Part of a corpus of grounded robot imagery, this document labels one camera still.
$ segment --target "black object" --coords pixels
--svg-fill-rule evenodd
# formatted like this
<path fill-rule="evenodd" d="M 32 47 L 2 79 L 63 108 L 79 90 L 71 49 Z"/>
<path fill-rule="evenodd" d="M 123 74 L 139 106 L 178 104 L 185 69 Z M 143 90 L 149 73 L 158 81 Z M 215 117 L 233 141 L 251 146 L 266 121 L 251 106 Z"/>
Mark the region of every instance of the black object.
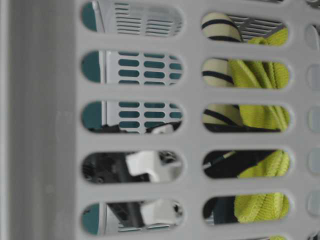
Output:
<path fill-rule="evenodd" d="M 145 132 L 148 133 L 148 134 L 150 134 L 150 133 L 152 133 L 152 131 L 153 131 L 154 129 L 159 128 L 159 127 L 162 127 L 162 126 L 165 126 L 165 125 L 172 125 L 173 130 L 175 131 L 175 130 L 177 130 L 177 129 L 180 127 L 181 121 L 173 121 L 173 122 L 168 122 L 168 123 L 160 124 L 160 125 L 158 125 L 158 126 L 150 127 L 150 128 L 147 128 Z"/>
<path fill-rule="evenodd" d="M 230 151 L 213 151 L 209 153 L 204 164 L 210 167 L 204 170 L 205 174 L 214 179 L 236 178 L 244 170 L 256 166 L 275 150 L 241 150 L 227 158 L 223 155 Z"/>
<path fill-rule="evenodd" d="M 119 125 L 103 125 L 100 128 L 89 128 L 89 131 L 98 133 L 98 134 L 119 134 L 119 133 L 127 133 L 125 130 L 121 130 Z"/>
<path fill-rule="evenodd" d="M 215 133 L 265 133 L 265 132 L 276 133 L 276 132 L 280 132 L 279 129 L 237 126 L 237 125 L 224 125 L 224 124 L 214 124 L 214 123 L 205 123 L 204 126 L 209 131 L 215 132 Z"/>

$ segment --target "yellow towel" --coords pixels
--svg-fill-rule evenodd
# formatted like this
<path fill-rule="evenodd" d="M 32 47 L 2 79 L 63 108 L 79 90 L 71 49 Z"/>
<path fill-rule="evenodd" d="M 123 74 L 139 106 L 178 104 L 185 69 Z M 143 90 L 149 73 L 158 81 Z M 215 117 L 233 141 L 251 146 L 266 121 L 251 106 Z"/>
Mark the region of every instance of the yellow towel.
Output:
<path fill-rule="evenodd" d="M 288 30 L 284 28 L 268 38 L 256 37 L 250 44 L 280 46 L 288 39 Z M 288 84 L 288 69 L 281 63 L 229 60 L 235 87 L 281 89 Z M 279 129 L 284 131 L 289 124 L 289 113 L 280 106 L 240 105 L 243 123 L 250 127 Z M 286 152 L 275 151 L 257 166 L 242 172 L 239 178 L 283 176 L 289 168 L 290 159 Z M 287 197 L 280 192 L 237 196 L 234 202 L 234 214 L 240 223 L 278 220 L 289 210 Z M 271 240 L 283 240 L 281 236 L 272 236 Z"/>

